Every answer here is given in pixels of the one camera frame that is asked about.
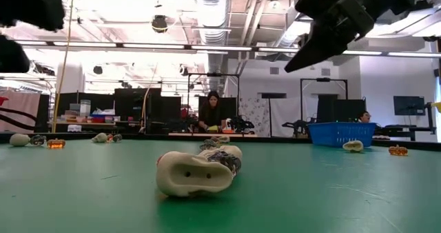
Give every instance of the woman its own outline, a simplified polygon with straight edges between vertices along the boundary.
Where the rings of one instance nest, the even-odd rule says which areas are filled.
[[[363,111],[358,116],[358,122],[360,122],[360,123],[369,123],[369,122],[371,122],[371,115],[367,111]]]
[[[213,126],[223,129],[226,124],[225,119],[225,114],[219,105],[219,94],[216,91],[211,91],[199,114],[199,127],[206,132]]]

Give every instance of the metal frame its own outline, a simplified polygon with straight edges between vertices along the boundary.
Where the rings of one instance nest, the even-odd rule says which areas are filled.
[[[312,79],[312,78],[301,78],[300,79],[300,120],[303,120],[303,90],[305,88],[307,88],[307,86],[309,84],[311,84],[311,82],[309,82],[305,87],[303,87],[303,81],[317,81],[317,82],[331,82],[331,81],[335,81],[337,83],[337,85],[339,85],[344,91],[345,91],[345,99],[348,99],[348,91],[347,91],[347,80],[346,79],[327,79],[327,78],[316,78],[316,79]],[[343,88],[340,84],[339,81],[343,81],[345,83],[345,87]]]
[[[190,109],[190,77],[198,75],[206,77],[236,77],[237,78],[237,96],[236,96],[236,115],[239,115],[239,99],[240,99],[240,75],[239,74],[222,74],[222,73],[188,73],[187,76],[187,112]]]

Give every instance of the blue plastic crate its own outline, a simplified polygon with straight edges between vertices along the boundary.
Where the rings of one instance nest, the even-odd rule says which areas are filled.
[[[314,145],[341,148],[348,141],[359,140],[365,147],[372,143],[376,123],[312,123],[308,125]]]

